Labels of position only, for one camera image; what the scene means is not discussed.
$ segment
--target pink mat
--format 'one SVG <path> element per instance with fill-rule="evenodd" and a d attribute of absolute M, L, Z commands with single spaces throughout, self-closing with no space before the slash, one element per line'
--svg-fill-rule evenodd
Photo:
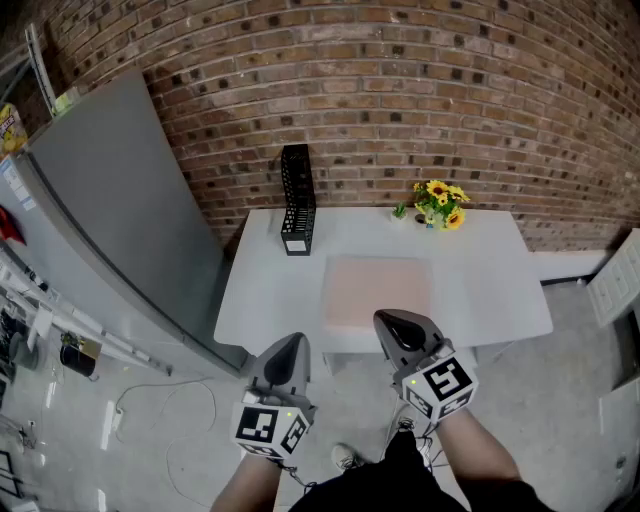
<path fill-rule="evenodd" d="M 378 309 L 429 316 L 431 267 L 409 258 L 330 258 L 324 275 L 327 327 L 373 329 Z"/>

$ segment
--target white shoe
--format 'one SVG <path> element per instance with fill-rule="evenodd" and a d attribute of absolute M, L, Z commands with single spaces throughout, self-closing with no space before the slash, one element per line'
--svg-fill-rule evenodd
<path fill-rule="evenodd" d="M 413 429 L 416 428 L 416 416 L 417 411 L 409 404 L 405 403 L 400 406 L 400 409 L 398 409 L 398 412 L 393 417 L 387 444 L 389 444 L 391 438 L 396 435 L 396 432 L 413 432 Z"/>
<path fill-rule="evenodd" d="M 344 473 L 347 469 L 358 468 L 365 464 L 364 460 L 350 446 L 338 443 L 331 450 L 331 460 Z"/>

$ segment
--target person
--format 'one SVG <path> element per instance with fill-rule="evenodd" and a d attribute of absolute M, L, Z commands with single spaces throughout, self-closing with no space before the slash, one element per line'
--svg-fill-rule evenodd
<path fill-rule="evenodd" d="M 395 436 L 377 464 L 366 463 L 352 448 L 338 444 L 332 460 L 342 476 L 311 488 L 290 512 L 407 510 L 463 512 L 440 490 L 424 465 L 413 433 L 408 404 L 394 420 Z M 523 482 L 509 452 L 467 410 L 445 417 L 436 430 L 451 470 L 471 510 L 551 512 Z M 281 468 L 264 457 L 245 456 L 211 507 L 211 512 L 272 511 Z"/>

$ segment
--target refrigerator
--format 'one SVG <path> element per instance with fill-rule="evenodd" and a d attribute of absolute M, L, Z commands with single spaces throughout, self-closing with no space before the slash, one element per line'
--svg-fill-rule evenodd
<path fill-rule="evenodd" d="M 49 305 L 73 305 L 100 341 L 169 372 L 240 376 L 250 366 L 242 347 L 213 339 L 230 264 L 139 70 L 82 97 L 0 174 L 0 206 L 26 242 L 9 239 L 2 252 L 46 283 Z"/>

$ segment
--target yellow flower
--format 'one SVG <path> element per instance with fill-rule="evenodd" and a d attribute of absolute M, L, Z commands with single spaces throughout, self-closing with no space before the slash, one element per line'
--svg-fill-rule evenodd
<path fill-rule="evenodd" d="M 442 195 L 446 197 L 447 190 L 449 190 L 449 187 L 447 187 L 447 185 L 445 183 L 442 183 L 441 181 L 432 180 L 429 183 L 427 183 L 427 190 L 429 191 L 429 194 L 431 194 L 432 196 L 440 198 L 440 196 Z"/>
<path fill-rule="evenodd" d="M 447 217 L 447 229 L 458 229 L 464 223 L 464 210 L 457 206 L 451 211 Z"/>
<path fill-rule="evenodd" d="M 449 194 L 451 194 L 451 197 L 453 198 L 454 201 L 469 201 L 469 197 L 467 196 L 467 194 L 465 194 L 462 189 L 460 187 L 454 187 L 454 186 L 450 186 L 449 187 Z"/>

